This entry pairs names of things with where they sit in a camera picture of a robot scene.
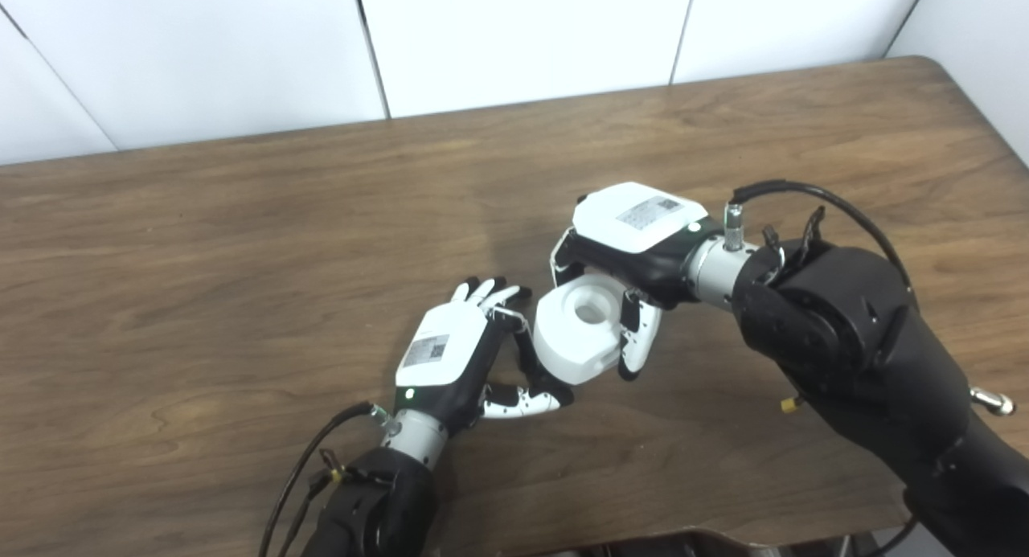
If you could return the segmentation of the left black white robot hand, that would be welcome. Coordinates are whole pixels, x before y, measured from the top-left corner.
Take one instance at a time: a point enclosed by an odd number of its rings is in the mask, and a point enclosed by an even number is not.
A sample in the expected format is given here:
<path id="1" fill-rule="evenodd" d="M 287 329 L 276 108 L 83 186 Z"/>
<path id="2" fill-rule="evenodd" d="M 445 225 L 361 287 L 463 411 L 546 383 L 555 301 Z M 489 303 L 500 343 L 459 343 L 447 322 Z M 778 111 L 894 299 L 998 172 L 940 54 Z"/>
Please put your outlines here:
<path id="1" fill-rule="evenodd" d="M 572 388 L 545 370 L 529 320 L 514 309 L 531 295 L 504 277 L 470 277 L 428 310 L 397 367 L 396 413 L 419 413 L 447 436 L 459 436 L 482 419 L 537 416 L 574 404 Z M 514 343 L 522 384 L 490 378 L 507 341 Z"/>

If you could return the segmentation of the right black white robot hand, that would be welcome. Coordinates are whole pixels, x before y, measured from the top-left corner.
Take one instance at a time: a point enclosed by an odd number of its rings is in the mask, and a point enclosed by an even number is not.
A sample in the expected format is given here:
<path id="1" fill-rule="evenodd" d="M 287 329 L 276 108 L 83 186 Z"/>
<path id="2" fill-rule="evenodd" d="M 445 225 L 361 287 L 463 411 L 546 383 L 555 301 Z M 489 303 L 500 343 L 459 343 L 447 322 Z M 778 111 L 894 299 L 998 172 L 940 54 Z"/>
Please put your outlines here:
<path id="1" fill-rule="evenodd" d="M 577 199 L 571 225 L 551 252 L 552 281 L 566 285 L 594 270 L 625 286 L 617 369 L 631 382 L 646 364 L 664 312 L 701 301 L 690 263 L 723 233 L 691 199 L 623 182 Z"/>

